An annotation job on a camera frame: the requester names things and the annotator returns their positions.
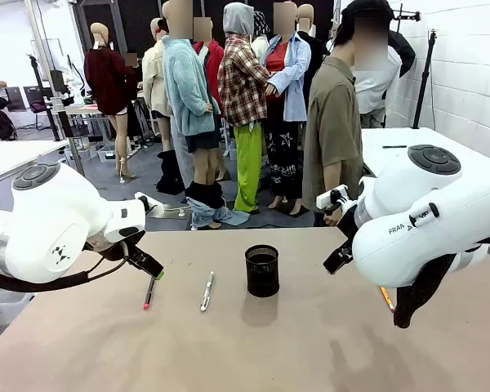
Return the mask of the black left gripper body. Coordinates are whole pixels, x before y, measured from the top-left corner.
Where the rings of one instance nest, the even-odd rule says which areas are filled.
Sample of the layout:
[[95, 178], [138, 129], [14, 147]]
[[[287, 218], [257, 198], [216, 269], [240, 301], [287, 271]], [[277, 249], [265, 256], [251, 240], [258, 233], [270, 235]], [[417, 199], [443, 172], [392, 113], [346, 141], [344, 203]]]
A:
[[97, 234], [86, 241], [86, 250], [99, 253], [108, 261], [121, 261], [123, 258], [127, 258], [128, 261], [129, 247], [131, 245], [138, 247], [138, 242], [144, 235], [145, 231], [142, 230], [139, 233], [123, 238], [119, 242], [111, 243]]

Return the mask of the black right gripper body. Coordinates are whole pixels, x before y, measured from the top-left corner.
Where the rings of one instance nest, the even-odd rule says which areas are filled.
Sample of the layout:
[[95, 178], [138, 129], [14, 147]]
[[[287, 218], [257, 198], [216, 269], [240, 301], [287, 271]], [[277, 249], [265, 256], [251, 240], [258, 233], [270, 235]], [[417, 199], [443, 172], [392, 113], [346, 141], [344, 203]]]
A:
[[345, 242], [337, 251], [350, 251], [354, 236], [363, 225], [363, 204], [360, 201], [349, 201], [341, 207], [341, 218], [336, 227], [345, 235]]

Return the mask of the person's right hand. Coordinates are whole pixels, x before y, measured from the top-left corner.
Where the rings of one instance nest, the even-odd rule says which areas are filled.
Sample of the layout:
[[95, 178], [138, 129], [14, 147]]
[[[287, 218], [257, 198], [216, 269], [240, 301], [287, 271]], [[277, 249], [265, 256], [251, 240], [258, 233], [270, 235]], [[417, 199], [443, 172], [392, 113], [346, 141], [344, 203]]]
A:
[[323, 216], [323, 223], [326, 226], [336, 226], [342, 218], [342, 207], [339, 206], [334, 210], [325, 210]]

